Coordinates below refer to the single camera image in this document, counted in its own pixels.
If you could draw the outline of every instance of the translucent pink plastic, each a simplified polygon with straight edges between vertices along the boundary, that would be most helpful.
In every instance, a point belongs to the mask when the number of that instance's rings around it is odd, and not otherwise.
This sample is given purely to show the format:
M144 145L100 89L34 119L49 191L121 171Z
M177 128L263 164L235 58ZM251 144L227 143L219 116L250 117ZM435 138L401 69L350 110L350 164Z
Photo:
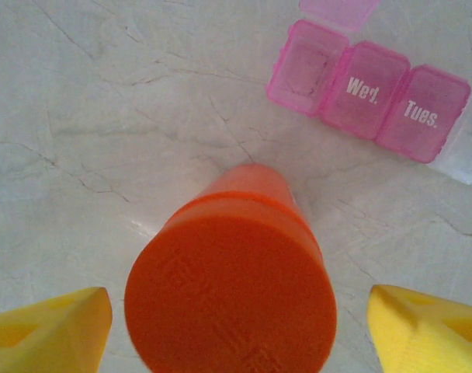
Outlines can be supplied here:
M345 53L332 89L321 104L322 121L373 140L409 72L405 56L374 43L357 44Z
M440 153L469 99L467 82L421 66L411 71L376 143L421 163Z
M346 31L359 31L380 0L301 0L300 9Z
M268 97L279 105L309 116L316 115L329 90L348 39L334 31L300 20L274 66Z

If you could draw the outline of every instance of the white marble surface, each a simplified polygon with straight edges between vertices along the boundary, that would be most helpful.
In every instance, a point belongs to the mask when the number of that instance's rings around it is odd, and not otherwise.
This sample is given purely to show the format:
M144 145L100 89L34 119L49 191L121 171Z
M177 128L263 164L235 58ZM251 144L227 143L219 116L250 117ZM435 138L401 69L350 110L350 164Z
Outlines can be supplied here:
M339 309L324 372L380 366L373 284L472 304L472 187L272 105L289 0L0 0L0 312L92 285L115 312L101 372L144 372L131 264L224 169L290 181ZM361 35L472 82L472 0L383 0Z

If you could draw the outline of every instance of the yellow plastic object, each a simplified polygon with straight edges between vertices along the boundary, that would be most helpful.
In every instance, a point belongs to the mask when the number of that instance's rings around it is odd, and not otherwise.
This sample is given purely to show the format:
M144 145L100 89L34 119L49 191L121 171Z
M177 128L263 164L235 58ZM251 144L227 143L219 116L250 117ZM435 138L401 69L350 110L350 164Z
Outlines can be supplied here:
M385 373L472 373L472 307L374 286L367 323Z
M105 288L0 314L0 373L96 373L112 324Z

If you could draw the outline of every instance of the open lid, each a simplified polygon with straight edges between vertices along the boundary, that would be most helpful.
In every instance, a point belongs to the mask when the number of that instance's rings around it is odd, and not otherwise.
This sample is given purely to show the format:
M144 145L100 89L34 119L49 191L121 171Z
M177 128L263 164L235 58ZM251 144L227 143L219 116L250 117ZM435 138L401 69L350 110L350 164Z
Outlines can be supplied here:
M443 150L430 166L472 185L472 96L453 126Z
M346 31L359 31L380 0L300 0L300 9Z

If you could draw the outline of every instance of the pink pill organizer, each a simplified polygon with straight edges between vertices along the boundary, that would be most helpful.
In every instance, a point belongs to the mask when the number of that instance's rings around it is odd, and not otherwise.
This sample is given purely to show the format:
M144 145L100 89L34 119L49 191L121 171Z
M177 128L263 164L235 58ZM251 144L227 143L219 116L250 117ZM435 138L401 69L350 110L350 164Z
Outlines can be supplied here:
M357 31L379 0L302 0L323 23ZM281 106L472 184L471 87L380 45L300 20L274 66L268 97Z

